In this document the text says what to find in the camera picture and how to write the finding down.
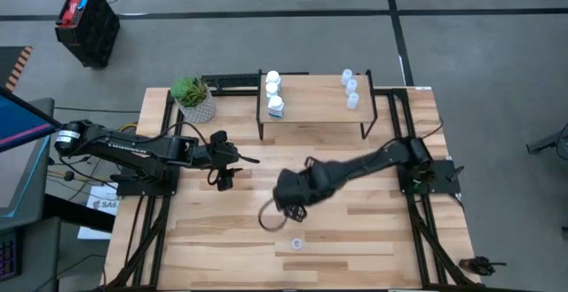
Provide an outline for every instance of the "wooden tabletop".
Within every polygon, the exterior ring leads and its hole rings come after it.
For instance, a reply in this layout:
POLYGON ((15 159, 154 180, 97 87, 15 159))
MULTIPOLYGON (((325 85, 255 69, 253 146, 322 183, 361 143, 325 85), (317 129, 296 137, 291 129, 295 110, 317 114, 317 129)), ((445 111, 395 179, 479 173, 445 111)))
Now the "wooden tabletop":
POLYGON ((373 105, 366 75, 354 75, 359 103, 356 109, 347 108, 345 87, 340 75, 280 75, 280 96, 284 101, 284 118, 268 115, 266 75, 261 78, 260 113, 267 122, 372 122, 373 105))
MULTIPOLYGON (((138 134, 160 132, 167 93, 165 88, 146 90, 138 134)), ((416 133, 436 129, 438 111, 432 91, 409 89, 408 94, 416 133)), ((309 208, 301 224, 288 220, 279 232, 268 233, 256 221, 281 169, 300 170, 309 155, 322 161, 346 160, 391 139, 387 100, 377 97, 376 101, 379 118, 366 140, 361 140, 358 125, 335 124, 329 129, 327 124, 302 123, 267 125, 270 137, 261 141, 256 97, 217 97, 215 117, 197 126, 205 136, 226 130, 240 153, 261 163, 234 164, 244 171, 234 179, 234 189, 222 193, 207 184, 207 171, 182 170, 171 201, 158 289, 419 288, 406 200, 398 190, 394 169, 352 180, 333 198, 309 208), (292 248, 296 238, 304 243, 300 250, 292 248)), ((190 130, 182 134, 195 136, 190 130)), ((433 157, 448 156, 442 131, 425 142, 433 157)), ((460 206, 448 195, 434 194, 431 200, 438 236, 449 256, 455 263, 473 257, 460 206)), ((120 203, 106 258, 108 278, 124 264, 137 203, 138 197, 120 203)), ((133 248, 138 245, 145 206, 146 201, 139 212, 133 248)), ((274 209, 267 214, 272 218, 268 222, 278 218, 274 209)), ((436 281, 426 243, 425 250, 430 280, 436 281)), ((143 283, 149 281, 154 248, 146 255, 143 283)))

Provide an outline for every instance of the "concrete floor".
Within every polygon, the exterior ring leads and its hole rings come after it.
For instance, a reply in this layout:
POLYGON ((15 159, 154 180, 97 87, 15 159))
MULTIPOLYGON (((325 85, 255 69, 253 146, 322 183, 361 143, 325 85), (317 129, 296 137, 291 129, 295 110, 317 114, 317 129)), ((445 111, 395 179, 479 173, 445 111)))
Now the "concrete floor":
MULTIPOLYGON (((0 0, 1 15, 52 15, 64 0, 0 0)), ((568 0, 397 0, 399 9, 568 7, 568 0)), ((120 13, 388 9, 387 0, 120 0, 120 13)), ((564 291, 568 285, 568 170, 553 151, 530 156, 525 143, 561 129, 568 107, 568 15, 402 17, 416 85, 432 86, 460 180, 477 255, 508 262, 492 287, 564 291)), ((0 46, 34 47, 15 93, 53 96, 62 107, 138 110, 150 86, 181 75, 285 71, 338 73, 370 68, 375 84, 403 85, 391 18, 310 17, 124 20, 109 66, 83 68, 53 33, 52 21, 0 22, 0 46)), ((56 111, 109 127, 135 114, 56 111)), ((93 165, 78 167, 90 172, 93 165)), ((114 173, 101 163, 95 175, 114 173)), ((68 198, 71 191, 49 184, 68 198)), ((77 201, 85 201, 79 196, 77 201)), ((61 263, 105 253, 104 242, 64 232, 61 263)), ((85 265, 62 291, 92 288, 100 264, 85 265)))

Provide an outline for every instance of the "red object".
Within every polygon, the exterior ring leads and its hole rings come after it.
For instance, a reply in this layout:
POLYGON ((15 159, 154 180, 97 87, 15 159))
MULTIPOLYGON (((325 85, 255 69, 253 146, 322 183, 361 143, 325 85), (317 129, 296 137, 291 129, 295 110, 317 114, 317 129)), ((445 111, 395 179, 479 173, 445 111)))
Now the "red object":
POLYGON ((71 28, 78 23, 79 20, 74 20, 74 16, 77 13, 79 3, 81 3, 81 0, 69 0, 69 4, 63 14, 63 23, 60 27, 71 28))

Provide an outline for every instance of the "black crate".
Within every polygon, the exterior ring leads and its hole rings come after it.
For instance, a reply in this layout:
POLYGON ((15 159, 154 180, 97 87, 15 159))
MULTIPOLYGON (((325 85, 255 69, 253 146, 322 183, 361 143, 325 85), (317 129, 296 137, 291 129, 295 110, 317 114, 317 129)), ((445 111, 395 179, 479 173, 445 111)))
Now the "black crate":
POLYGON ((87 0, 73 18, 65 18, 71 0, 66 0, 55 33, 85 67, 106 67, 120 29, 118 16, 106 0, 87 0))

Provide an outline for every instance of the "computer monitor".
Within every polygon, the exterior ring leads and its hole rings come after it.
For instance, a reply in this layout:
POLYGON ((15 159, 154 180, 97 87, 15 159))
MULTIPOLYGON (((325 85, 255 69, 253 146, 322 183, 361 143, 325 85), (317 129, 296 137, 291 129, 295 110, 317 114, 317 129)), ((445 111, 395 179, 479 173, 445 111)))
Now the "computer monitor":
POLYGON ((0 153, 45 137, 61 123, 0 88, 0 153))

